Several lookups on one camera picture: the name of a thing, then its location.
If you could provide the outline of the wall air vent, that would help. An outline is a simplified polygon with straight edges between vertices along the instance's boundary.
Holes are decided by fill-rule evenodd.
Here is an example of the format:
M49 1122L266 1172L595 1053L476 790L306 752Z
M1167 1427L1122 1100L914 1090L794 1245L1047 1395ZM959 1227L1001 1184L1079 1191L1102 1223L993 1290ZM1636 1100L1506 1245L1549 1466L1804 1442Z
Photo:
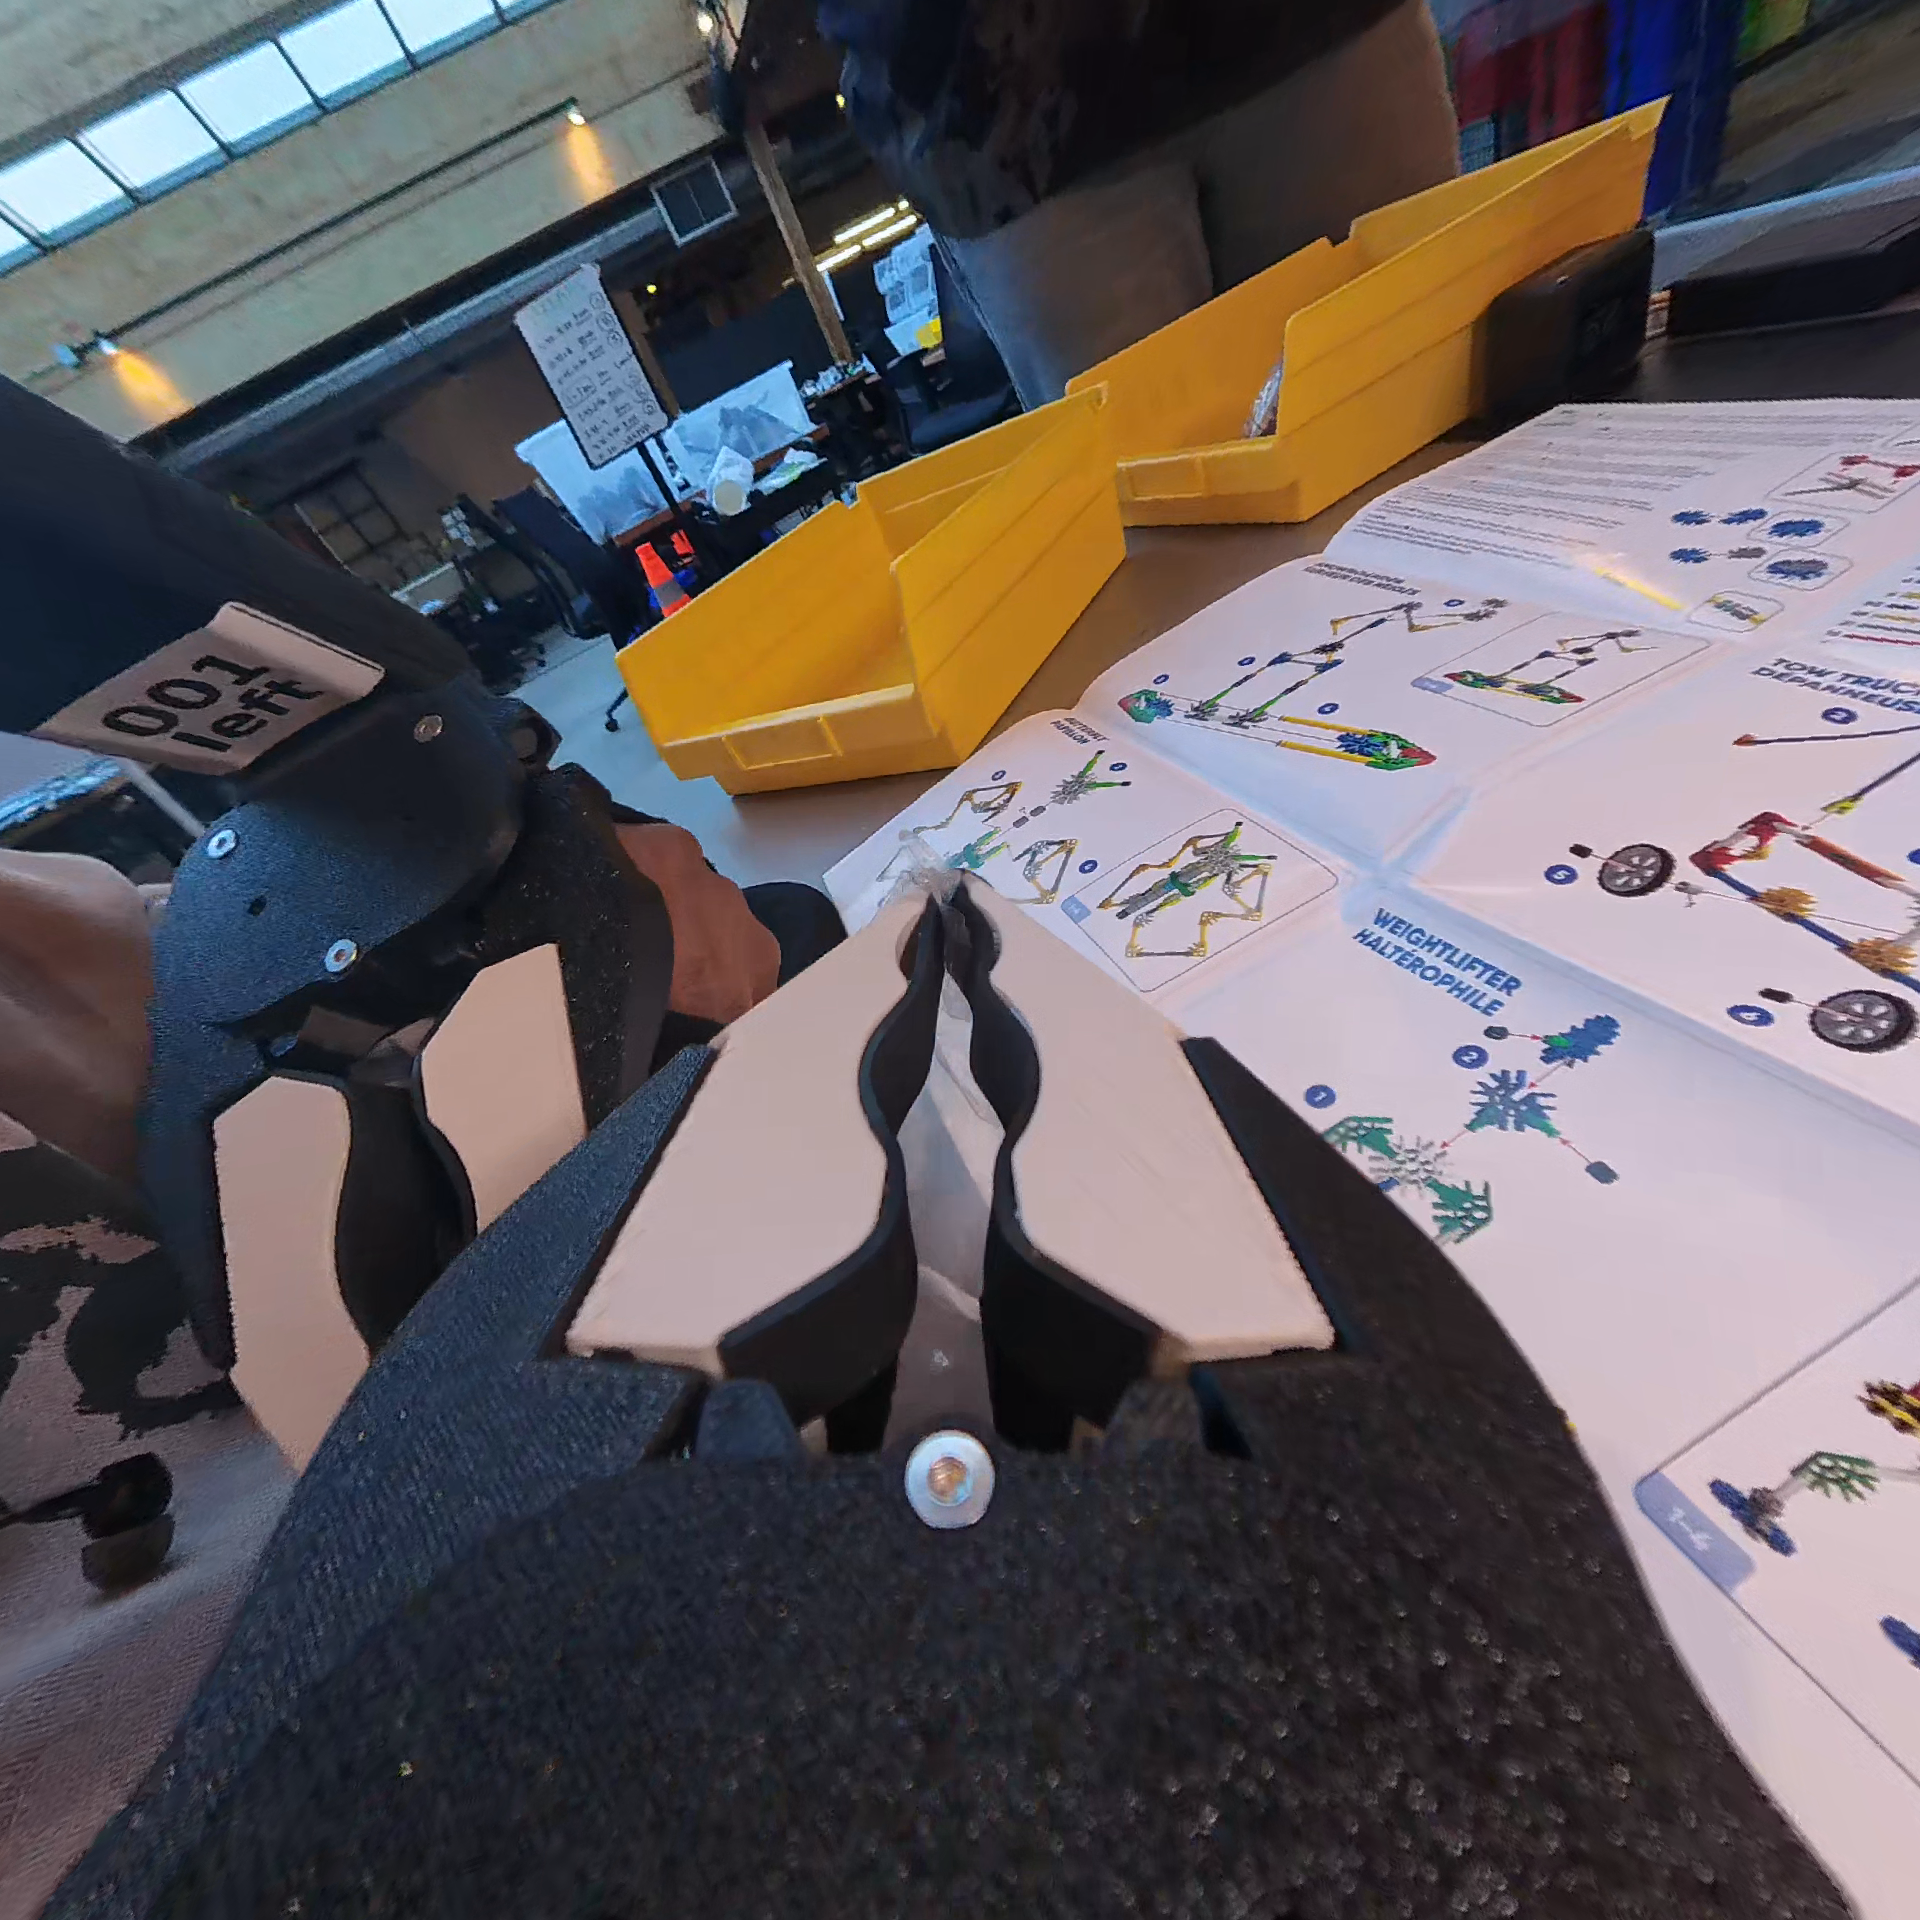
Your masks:
M677 248L734 221L735 198L725 167L713 155L689 160L650 183L661 223Z

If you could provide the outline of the folded instruction sheet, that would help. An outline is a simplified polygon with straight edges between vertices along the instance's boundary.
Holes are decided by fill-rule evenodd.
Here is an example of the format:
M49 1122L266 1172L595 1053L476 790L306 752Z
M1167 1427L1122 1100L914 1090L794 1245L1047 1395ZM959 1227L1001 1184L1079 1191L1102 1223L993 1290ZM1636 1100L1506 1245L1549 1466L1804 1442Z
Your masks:
M1220 1037L1916 1778L1916 400L1559 407L973 752L914 858Z

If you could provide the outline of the black power adapter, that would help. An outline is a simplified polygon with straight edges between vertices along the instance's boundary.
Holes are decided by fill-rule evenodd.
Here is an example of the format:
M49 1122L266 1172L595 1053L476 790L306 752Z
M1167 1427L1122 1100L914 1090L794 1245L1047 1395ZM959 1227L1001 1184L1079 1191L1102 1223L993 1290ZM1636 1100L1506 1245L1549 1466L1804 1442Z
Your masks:
M1670 340L1854 319L1917 285L1917 206L1844 208L1820 223L1775 229L1678 279L1667 295Z

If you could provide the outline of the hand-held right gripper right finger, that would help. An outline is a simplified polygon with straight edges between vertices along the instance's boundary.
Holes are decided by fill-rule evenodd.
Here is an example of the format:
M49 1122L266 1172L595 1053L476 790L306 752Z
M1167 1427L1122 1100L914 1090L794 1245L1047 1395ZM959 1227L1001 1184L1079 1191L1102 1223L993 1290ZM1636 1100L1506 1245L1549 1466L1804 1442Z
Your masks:
M955 983L999 1120L980 1317L1018 1370L1324 1352L1329 1309L1185 1034L994 888L963 880Z

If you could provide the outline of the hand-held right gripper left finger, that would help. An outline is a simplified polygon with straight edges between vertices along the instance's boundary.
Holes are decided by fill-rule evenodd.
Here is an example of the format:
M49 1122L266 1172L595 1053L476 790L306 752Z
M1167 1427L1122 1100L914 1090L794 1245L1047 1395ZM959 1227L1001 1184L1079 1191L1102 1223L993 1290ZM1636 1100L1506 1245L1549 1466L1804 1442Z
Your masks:
M943 911L913 896L710 1051L566 1330L707 1378L877 1378L919 1298L900 1130L929 1078Z

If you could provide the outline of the white sign board on stand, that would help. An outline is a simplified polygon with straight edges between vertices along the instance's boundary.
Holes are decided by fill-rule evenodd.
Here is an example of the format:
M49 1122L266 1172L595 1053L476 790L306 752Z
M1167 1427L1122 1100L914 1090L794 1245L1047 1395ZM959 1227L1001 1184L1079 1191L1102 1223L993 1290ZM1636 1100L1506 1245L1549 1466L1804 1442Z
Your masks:
M639 451L670 428L604 276L585 262L516 312L516 328L563 420L516 444L545 490L595 542L670 501Z

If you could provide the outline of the black office chair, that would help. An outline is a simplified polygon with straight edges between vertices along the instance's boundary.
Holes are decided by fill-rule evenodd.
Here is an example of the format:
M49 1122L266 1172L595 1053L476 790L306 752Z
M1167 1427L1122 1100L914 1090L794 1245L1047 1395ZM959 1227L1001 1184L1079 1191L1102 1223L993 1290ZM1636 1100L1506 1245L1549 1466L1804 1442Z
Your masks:
M607 637L614 650L642 632L653 608L634 559L587 538L540 486L483 508L459 494L446 520L462 519L476 542L459 559L476 590L500 606L494 627L516 632L522 652L542 652L542 632Z

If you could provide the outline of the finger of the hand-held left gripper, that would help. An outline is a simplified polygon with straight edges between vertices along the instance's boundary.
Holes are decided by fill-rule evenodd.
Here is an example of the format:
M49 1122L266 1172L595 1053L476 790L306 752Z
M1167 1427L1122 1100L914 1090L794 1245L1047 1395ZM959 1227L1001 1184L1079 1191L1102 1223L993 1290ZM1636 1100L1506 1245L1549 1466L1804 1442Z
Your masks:
M370 1364L337 1248L350 1147L348 1092L316 1077L268 1077L212 1122L228 1374L294 1472Z
M417 1103L476 1234L585 1140L555 944L474 974L418 1051Z

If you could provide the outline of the person's left forearm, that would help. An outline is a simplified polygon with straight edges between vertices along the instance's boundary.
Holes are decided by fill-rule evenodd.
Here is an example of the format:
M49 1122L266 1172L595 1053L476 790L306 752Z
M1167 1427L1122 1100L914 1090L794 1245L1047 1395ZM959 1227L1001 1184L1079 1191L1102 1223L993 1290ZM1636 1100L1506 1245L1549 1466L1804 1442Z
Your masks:
M3 852L3 1147L133 1184L156 894L86 854Z

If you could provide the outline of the clear plastic bag of toy pieces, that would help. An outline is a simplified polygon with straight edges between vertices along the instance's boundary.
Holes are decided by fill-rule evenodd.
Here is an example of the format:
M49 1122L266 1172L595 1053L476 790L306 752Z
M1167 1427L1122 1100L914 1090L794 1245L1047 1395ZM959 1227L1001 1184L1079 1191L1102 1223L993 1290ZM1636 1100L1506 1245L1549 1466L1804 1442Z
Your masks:
M1001 1120L971 1071L969 963L969 925L951 900L929 1078L900 1130L919 1298L885 1431L885 1444L897 1452L938 1429L978 1435L994 1429L978 1307Z

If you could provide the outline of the person's left hand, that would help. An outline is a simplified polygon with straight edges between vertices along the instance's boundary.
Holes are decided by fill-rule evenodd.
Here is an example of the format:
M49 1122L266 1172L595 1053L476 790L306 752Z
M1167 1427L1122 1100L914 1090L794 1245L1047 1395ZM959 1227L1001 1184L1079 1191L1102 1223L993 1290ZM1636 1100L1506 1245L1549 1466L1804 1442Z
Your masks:
M778 990L782 948L740 886L713 869L701 844L671 822L618 822L618 844L661 894L674 960L667 1011L727 1027Z

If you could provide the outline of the black charger cube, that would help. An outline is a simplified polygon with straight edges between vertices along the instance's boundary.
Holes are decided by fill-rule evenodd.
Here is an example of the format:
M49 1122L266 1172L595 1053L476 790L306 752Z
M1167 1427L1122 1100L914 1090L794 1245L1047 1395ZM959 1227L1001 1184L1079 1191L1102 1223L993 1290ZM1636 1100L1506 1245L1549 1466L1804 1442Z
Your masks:
M1510 428L1607 400L1639 371L1655 238L1645 226L1575 247L1515 282L1479 325L1479 420Z

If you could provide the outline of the yellow plastic bin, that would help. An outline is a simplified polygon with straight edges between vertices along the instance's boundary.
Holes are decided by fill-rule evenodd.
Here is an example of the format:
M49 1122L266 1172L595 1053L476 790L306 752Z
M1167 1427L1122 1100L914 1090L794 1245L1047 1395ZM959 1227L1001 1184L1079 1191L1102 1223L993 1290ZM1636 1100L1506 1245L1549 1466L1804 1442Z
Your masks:
M1639 223L1663 109L1377 208L1079 374L1107 394L1122 520L1307 520L1466 422L1486 311Z
M969 757L1124 557L1103 384L885 471L627 644L679 779L730 795Z

